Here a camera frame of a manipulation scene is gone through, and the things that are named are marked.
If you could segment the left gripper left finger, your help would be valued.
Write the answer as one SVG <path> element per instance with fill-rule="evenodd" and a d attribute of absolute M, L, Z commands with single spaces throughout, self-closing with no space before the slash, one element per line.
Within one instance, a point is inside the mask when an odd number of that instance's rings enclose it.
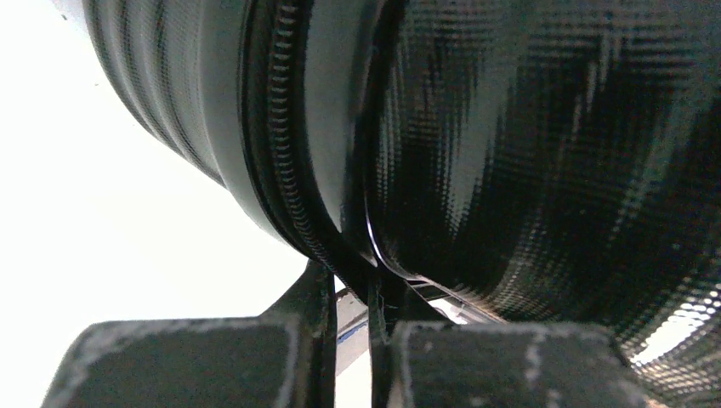
<path fill-rule="evenodd" d="M 118 320 L 69 347 L 46 407 L 331 407 L 332 273 L 309 262 L 255 317 Z"/>

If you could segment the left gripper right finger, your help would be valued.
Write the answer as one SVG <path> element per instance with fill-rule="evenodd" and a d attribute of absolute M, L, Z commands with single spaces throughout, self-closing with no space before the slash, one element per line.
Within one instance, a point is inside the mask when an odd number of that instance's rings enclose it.
<path fill-rule="evenodd" d="M 368 285 L 375 407 L 645 407 L 609 333 L 572 323 L 459 325 L 403 280 Z"/>

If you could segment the black ribbed hard-shell suitcase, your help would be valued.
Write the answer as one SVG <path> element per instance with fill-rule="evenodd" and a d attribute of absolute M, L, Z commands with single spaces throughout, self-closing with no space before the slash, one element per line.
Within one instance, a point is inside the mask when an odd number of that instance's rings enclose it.
<path fill-rule="evenodd" d="M 717 1 L 83 1 L 133 118 L 389 330 L 413 281 L 720 404 Z"/>

